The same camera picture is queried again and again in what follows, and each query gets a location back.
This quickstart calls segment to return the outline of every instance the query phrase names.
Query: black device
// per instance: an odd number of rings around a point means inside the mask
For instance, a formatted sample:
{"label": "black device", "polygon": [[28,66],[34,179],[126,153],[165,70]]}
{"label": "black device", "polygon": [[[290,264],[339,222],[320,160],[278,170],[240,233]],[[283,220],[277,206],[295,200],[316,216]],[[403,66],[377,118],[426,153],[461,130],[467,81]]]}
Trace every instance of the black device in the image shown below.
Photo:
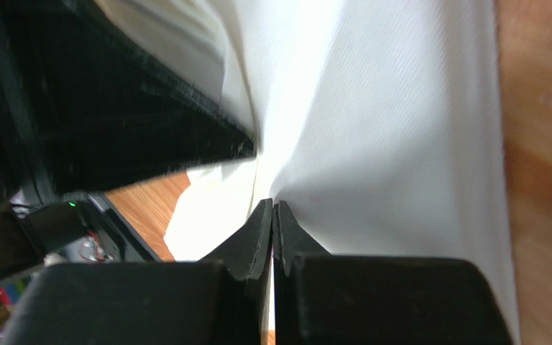
{"label": "black device", "polygon": [[88,232],[112,255],[43,270],[1,342],[261,344],[273,262],[278,344],[511,344],[468,262],[332,256],[265,200],[200,262],[162,263],[101,195],[255,154],[93,1],[0,0],[0,284]]}

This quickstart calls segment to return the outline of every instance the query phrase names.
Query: wooden surface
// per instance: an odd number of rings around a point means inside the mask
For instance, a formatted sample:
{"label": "wooden surface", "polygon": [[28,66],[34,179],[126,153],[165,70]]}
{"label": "wooden surface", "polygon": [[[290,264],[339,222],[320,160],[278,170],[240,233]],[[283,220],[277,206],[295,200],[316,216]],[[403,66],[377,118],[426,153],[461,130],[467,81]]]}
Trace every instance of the wooden surface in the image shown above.
{"label": "wooden surface", "polygon": [[161,259],[173,261],[163,235],[178,197],[188,186],[187,174],[182,173],[114,190],[107,196]]}
{"label": "wooden surface", "polygon": [[[499,0],[497,15],[522,338],[552,344],[552,1]],[[174,176],[109,197],[159,255],[171,259],[163,232],[187,185],[185,176]]]}
{"label": "wooden surface", "polygon": [[267,344],[268,345],[276,345],[276,332],[275,331],[268,331],[267,332]]}

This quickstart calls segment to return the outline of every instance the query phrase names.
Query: white fabric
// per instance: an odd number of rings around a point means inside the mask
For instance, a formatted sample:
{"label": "white fabric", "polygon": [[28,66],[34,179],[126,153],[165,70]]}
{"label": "white fabric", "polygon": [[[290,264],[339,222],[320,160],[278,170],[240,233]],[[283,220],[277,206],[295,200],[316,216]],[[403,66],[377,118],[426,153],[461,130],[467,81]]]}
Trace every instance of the white fabric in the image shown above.
{"label": "white fabric", "polygon": [[[224,106],[236,113],[244,97],[227,89],[242,95],[247,86],[254,123],[244,111],[239,119],[256,129],[262,150],[252,205],[286,200],[335,253],[471,260],[519,342],[492,1],[183,2],[210,14],[220,32],[212,45],[223,48],[211,52],[225,61],[224,76],[234,70],[213,96],[229,99]],[[150,46],[152,36],[137,31]],[[181,74],[201,84],[205,72]],[[184,197],[165,239],[174,257],[186,246],[198,250],[184,256],[198,259],[207,248],[185,234],[224,238],[240,218],[225,220],[227,229],[198,229],[179,212],[210,211],[197,198],[183,206]]]}
{"label": "white fabric", "polygon": [[187,171],[191,186],[178,199],[164,236],[177,261],[206,256],[246,222],[256,169],[257,161],[250,160]]}

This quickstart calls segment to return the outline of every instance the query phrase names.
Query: colorful object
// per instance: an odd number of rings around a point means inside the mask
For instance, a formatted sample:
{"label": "colorful object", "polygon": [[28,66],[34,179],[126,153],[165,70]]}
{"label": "colorful object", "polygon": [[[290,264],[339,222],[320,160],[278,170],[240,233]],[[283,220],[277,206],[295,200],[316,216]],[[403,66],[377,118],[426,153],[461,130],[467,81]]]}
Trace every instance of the colorful object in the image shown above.
{"label": "colorful object", "polygon": [[17,304],[30,281],[31,279],[27,277],[12,284],[0,287],[0,301],[2,304]]}

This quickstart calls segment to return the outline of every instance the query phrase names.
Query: wooden table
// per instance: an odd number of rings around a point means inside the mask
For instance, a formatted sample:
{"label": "wooden table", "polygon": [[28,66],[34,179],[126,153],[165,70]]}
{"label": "wooden table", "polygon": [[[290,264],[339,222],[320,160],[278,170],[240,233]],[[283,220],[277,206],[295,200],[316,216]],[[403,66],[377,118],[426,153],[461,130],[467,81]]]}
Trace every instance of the wooden table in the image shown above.
{"label": "wooden table", "polygon": [[[522,338],[552,344],[552,0],[499,0],[497,15]],[[109,197],[160,256],[172,259],[163,233],[187,186],[186,176],[175,175]]]}

